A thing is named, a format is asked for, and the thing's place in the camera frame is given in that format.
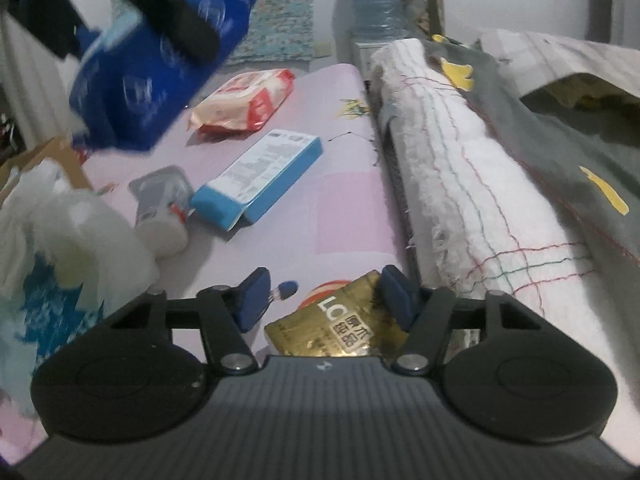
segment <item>colored stitching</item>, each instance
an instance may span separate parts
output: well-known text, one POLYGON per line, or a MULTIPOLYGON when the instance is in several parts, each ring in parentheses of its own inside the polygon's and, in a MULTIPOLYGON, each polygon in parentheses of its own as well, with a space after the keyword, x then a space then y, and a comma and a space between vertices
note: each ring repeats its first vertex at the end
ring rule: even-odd
MULTIPOLYGON (((454 88, 457 88, 455 86, 455 84, 453 83, 453 81, 449 78, 449 76, 444 73, 444 77, 446 77, 447 79, 449 79, 449 82, 451 83, 451 85, 454 88)), ((456 135, 459 136, 460 135, 460 130, 458 128, 458 125, 455 123, 455 121, 453 120, 453 116, 451 115, 451 111, 449 110, 449 105, 447 105, 447 103, 444 101, 444 99, 442 100, 443 104, 445 105, 445 108, 447 110, 447 114, 449 115, 449 120, 451 122, 451 125, 456 129, 456 135)), ((502 208, 500 207, 500 204, 498 204, 498 199, 496 198, 496 196, 494 195, 493 190, 487 186, 487 184, 485 184, 484 180, 482 180, 482 177, 480 176, 480 174, 478 173, 478 170, 476 169, 476 167, 471 163, 471 161, 467 158, 466 156, 466 152, 464 149, 464 146, 462 145, 462 143, 460 143, 460 149, 462 150, 462 157, 466 160, 466 162, 469 164, 469 166, 472 168, 472 170, 474 171, 474 173, 476 174, 476 177, 478 178, 478 181, 480 182, 480 184, 489 192, 489 194, 491 195, 491 197, 494 199, 494 203, 495 206, 498 209, 498 213, 500 213, 500 216, 502 217, 502 221, 504 222, 505 227, 507 228, 507 234, 511 237, 511 239, 516 243, 516 247, 519 249, 520 253, 522 254, 522 256, 524 257, 524 263, 526 264, 526 266, 529 266, 529 259, 527 258, 527 254, 522 251, 522 247, 520 245, 520 242, 518 241, 518 239, 513 235, 513 233, 511 232, 511 228, 509 226, 509 223, 507 222, 507 217, 504 215, 504 212, 502 211, 502 208)), ((529 277, 529 281, 533 282, 533 278, 531 277, 531 273, 529 271, 527 271, 527 276, 529 277)), ((538 286, 536 286, 536 291, 538 293, 538 301, 540 302, 540 312, 542 313, 542 317, 545 317, 545 309, 542 305, 542 294, 540 293, 540 289, 538 288, 538 286)))
POLYGON ((521 290, 527 288, 528 286, 531 285, 542 285, 543 283, 553 283, 553 282, 561 282, 562 280, 568 280, 569 278, 581 278, 583 276, 586 276, 587 274, 592 274, 596 271, 596 269, 591 269, 588 270, 587 272, 581 272, 581 273, 574 273, 574 274, 569 274, 568 276, 562 276, 560 278, 553 278, 551 280, 540 280, 538 282, 534 282, 534 283, 527 283, 526 285, 521 286, 520 288, 516 289, 513 291, 513 295, 515 296, 518 292, 520 292, 521 290))
MULTIPOLYGON (((485 263, 487 263, 489 260, 493 260, 494 258, 497 258, 498 256, 503 256, 504 254, 513 254, 513 253, 517 253, 520 251, 531 251, 531 252, 538 252, 538 251, 546 251, 547 249, 557 249, 560 247, 565 247, 565 246, 574 246, 574 245, 584 245, 583 242, 567 242, 564 244, 552 244, 552 245, 548 245, 548 246, 544 246, 544 247, 539 247, 537 249, 532 249, 532 248, 522 248, 522 249, 514 249, 511 251, 503 251, 501 253, 497 253, 495 256, 489 256, 484 262, 480 263, 480 266, 483 266, 485 263)), ((471 276, 471 274, 476 270, 476 268, 473 268, 469 271, 468 275, 466 275, 465 279, 468 278, 469 276, 471 276)))
POLYGON ((506 152, 508 152, 511 156, 511 158, 513 158, 513 160, 516 160, 517 163, 519 163, 521 166, 523 166, 524 168, 526 168, 527 171, 529 171, 530 174, 532 174, 532 176, 537 179, 539 181, 540 184, 542 184, 543 186, 545 186, 549 192, 551 193, 551 195, 558 200, 559 203, 561 203, 565 208, 567 208, 569 210, 569 212, 575 217, 577 218, 579 221, 585 223, 588 225, 588 227, 590 227, 596 234, 599 234, 600 236, 602 236, 605 240, 607 240, 609 243, 613 244, 616 248, 618 248, 618 250, 620 252, 622 252, 625 256, 628 256, 629 258, 631 258, 634 263, 636 264, 636 266, 640 266, 640 260, 635 256, 635 254, 633 254, 629 249, 627 249, 624 245, 622 245, 621 243, 619 243, 615 238, 611 237, 609 234, 607 234, 606 232, 604 232, 601 228, 599 228, 597 225, 595 225, 591 220, 584 218, 580 213, 578 213, 573 206, 571 206, 566 200, 564 200, 564 198, 562 198, 562 196, 556 191, 556 189, 549 184, 546 179, 539 174, 538 170, 533 169, 532 167, 530 167, 529 164, 527 164, 526 162, 524 162, 523 160, 521 160, 519 157, 517 157, 509 147, 504 145, 504 141, 502 140, 502 137, 500 136, 500 133, 498 133, 498 129, 495 127, 494 122, 479 108, 477 107, 475 104, 473 104, 472 102, 470 102, 469 100, 466 101, 466 104, 469 108, 471 108, 471 110, 473 112, 475 112, 476 114, 478 114, 478 116, 485 122, 487 123, 487 125, 491 128, 491 131, 494 133, 494 136, 500 140, 500 144, 502 145, 502 147, 504 148, 504 150, 506 152))
MULTIPOLYGON (((516 272, 521 272, 523 270, 527 270, 527 269, 535 269, 537 267, 545 267, 548 265, 555 265, 555 264, 563 264, 564 262, 576 262, 578 260, 589 260, 591 257, 590 256, 578 256, 578 257, 566 257, 562 260, 558 260, 556 262, 543 262, 541 264, 535 264, 535 265, 530 265, 527 267, 521 267, 519 269, 515 269, 515 270, 509 270, 508 272, 505 272, 505 274, 515 274, 516 272)), ((485 278, 485 280, 497 280, 499 278, 501 278, 503 276, 503 274, 500 274, 498 276, 494 276, 492 278, 485 278)), ((475 282, 473 284, 473 286, 471 287, 471 290, 466 290, 465 292, 463 292, 463 294, 471 294, 474 289, 476 288, 476 285, 480 285, 482 282, 475 282)))
POLYGON ((458 95, 458 92, 456 91, 455 88, 452 88, 451 86, 445 86, 445 83, 441 82, 441 81, 436 81, 435 79, 431 79, 430 77, 423 77, 423 76, 413 76, 413 77, 407 77, 407 76, 402 76, 404 78, 403 83, 410 85, 410 84, 415 84, 415 83, 407 83, 407 81, 409 79, 425 79, 426 81, 431 81, 434 83, 437 83, 440 86, 435 86, 435 85, 430 85, 432 88, 435 88, 436 90, 442 90, 442 91, 449 91, 452 94, 458 95))
MULTIPOLYGON (((438 114, 436 113, 434 107, 432 107, 432 109, 433 109, 433 115, 434 115, 434 117, 436 119, 436 122, 438 123, 438 128, 440 128, 440 130, 442 131, 442 128, 440 126, 440 120, 438 119, 438 114)), ((466 195, 469 197, 469 200, 471 200, 471 203, 472 203, 474 209, 476 210, 476 214, 478 215, 478 221, 480 222, 480 231, 482 233, 482 237, 484 238, 484 241, 487 244, 487 246, 489 247, 489 249, 491 250, 491 252, 493 254, 495 254, 496 251, 495 251, 494 247, 489 243, 489 240, 488 240, 488 238, 486 236, 486 232, 485 232, 485 228, 484 228, 484 222, 482 221, 482 213, 480 212, 480 209, 478 208, 478 205, 476 204, 476 202, 474 201, 473 197, 471 196, 471 193, 469 193, 469 191, 466 188, 463 188, 462 183, 460 182, 460 177, 458 176, 458 174, 453 171, 453 168, 451 167, 451 163, 449 161, 449 151, 446 148, 446 145, 444 143, 444 136, 442 136, 442 137, 443 137, 442 146, 445 149, 446 159, 447 159, 447 161, 449 163, 449 167, 451 169, 451 173, 453 173, 453 175, 456 177, 456 180, 458 181, 458 184, 460 185, 461 189, 463 189, 465 191, 466 195)), ((502 267, 502 262, 499 259, 498 259, 498 266, 500 267, 500 272, 504 273, 504 268, 502 267)), ((504 279, 507 280, 507 283, 509 284, 509 287, 511 287, 511 290, 513 290, 513 285, 511 284, 511 280, 509 279, 509 277, 507 275, 505 275, 504 279)))
MULTIPOLYGON (((398 70, 398 66, 396 65, 396 60, 394 60, 394 65, 396 66, 396 70, 398 70)), ((417 102, 419 102, 420 101, 420 97, 418 96, 418 92, 415 91, 415 89, 412 87, 412 85, 406 85, 406 86, 411 87, 411 92, 415 95, 415 100, 417 102)), ((449 190, 444 185, 444 177, 442 176, 442 170, 435 163, 436 154, 435 154, 435 151, 434 151, 433 146, 431 144, 431 136, 427 132, 426 121, 424 119, 424 116, 422 117, 421 121, 422 121, 422 124, 424 124, 424 127, 422 129, 425 131, 425 133, 427 133, 427 145, 428 145, 429 150, 431 152, 431 156, 433 157, 433 169, 436 170, 436 173, 438 173, 438 179, 440 181, 440 186, 442 187, 442 190, 444 191, 444 195, 445 195, 446 199, 449 200, 456 207, 456 209, 458 210, 458 214, 460 215, 460 221, 462 222, 462 227, 463 227, 463 231, 464 231, 464 235, 465 235, 466 254, 469 256, 471 261, 473 261, 473 263, 475 263, 477 265, 478 264, 478 260, 471 253, 471 243, 470 243, 468 235, 466 233, 465 218, 462 216, 462 209, 460 209, 460 204, 458 202, 456 202, 455 200, 453 200, 452 196, 449 193, 449 190)), ((484 271, 482 269, 480 270, 480 275, 484 278, 484 271)))
MULTIPOLYGON (((409 56, 411 56, 411 51, 408 50, 407 48, 407 52, 409 54, 409 56)), ((489 250, 495 254, 495 249, 492 247, 492 245, 489 243, 489 240, 486 236, 486 232, 485 232, 485 228, 484 228, 484 222, 482 222, 482 214, 480 212, 480 210, 478 209, 478 205, 476 204, 476 202, 474 201, 473 197, 471 196, 471 193, 469 193, 468 189, 466 189, 466 187, 464 187, 462 185, 462 182, 460 181, 460 176, 453 170, 453 166, 451 164, 451 161, 449 159, 449 149, 444 141, 444 134, 442 132, 442 126, 440 125, 440 120, 438 118, 438 114, 436 113, 435 110, 435 106, 433 103, 433 100, 431 100, 431 110, 433 111, 433 116, 435 117, 435 121, 436 121, 436 125, 438 127, 438 131, 440 133, 440 139, 442 140, 442 149, 445 152, 445 160, 447 161, 447 164, 449 165, 449 170, 450 172, 453 174, 454 178, 456 179, 456 182, 458 183, 458 186, 460 186, 460 190, 462 190, 469 198, 469 201, 472 203, 476 214, 478 215, 478 221, 480 222, 480 232, 482 233, 482 238, 484 238, 484 242, 487 244, 487 247, 489 247, 489 250)), ((500 272, 504 272, 504 269, 502 268, 502 263, 500 260, 498 260, 498 265, 500 267, 500 272)), ((509 284, 509 287, 511 288, 511 290, 513 290, 513 285, 511 284, 511 280, 509 279, 508 276, 504 277, 505 280, 507 280, 507 283, 509 284)))

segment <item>round black pad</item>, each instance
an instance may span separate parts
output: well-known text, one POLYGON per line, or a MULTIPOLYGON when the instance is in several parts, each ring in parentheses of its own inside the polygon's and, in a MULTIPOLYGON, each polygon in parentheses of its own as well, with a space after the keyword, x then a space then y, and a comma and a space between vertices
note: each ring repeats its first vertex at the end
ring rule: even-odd
POLYGON ((530 330, 461 352, 444 368, 442 386, 475 425, 532 444, 600 434, 618 394, 599 359, 569 338, 530 330))
POLYGON ((93 442, 168 430, 200 405, 202 364, 144 330, 95 330, 37 371, 31 397, 47 432, 93 442))

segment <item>product box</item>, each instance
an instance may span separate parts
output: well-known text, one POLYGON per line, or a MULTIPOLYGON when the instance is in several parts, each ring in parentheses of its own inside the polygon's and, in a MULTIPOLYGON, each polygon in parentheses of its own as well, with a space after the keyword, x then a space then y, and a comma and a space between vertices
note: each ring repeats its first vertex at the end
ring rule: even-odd
POLYGON ((271 130, 219 177, 197 190, 191 207, 225 231, 241 218, 253 224, 321 154, 319 137, 271 130))
POLYGON ((380 273, 368 272, 328 296, 268 324, 274 354, 307 357, 376 355, 392 359, 403 332, 379 297, 380 273))

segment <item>beige cloth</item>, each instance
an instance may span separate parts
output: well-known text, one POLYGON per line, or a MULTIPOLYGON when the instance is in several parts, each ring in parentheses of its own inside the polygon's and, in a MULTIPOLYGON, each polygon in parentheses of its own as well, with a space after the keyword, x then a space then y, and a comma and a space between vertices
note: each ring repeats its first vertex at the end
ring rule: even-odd
POLYGON ((620 95, 618 89, 635 97, 633 101, 640 100, 638 50, 507 30, 487 31, 480 43, 483 51, 498 60, 500 76, 517 97, 554 83, 552 94, 569 107, 584 96, 600 99, 620 95), (595 78, 604 84, 598 84, 595 78))

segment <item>cartoon print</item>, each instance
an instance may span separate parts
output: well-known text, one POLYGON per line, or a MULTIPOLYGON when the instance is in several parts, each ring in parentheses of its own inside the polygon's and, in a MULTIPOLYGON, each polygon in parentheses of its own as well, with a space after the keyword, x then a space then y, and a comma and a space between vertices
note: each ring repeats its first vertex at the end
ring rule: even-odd
POLYGON ((356 119, 358 117, 366 117, 369 115, 369 107, 360 99, 340 99, 344 104, 338 117, 346 117, 348 119, 356 119))

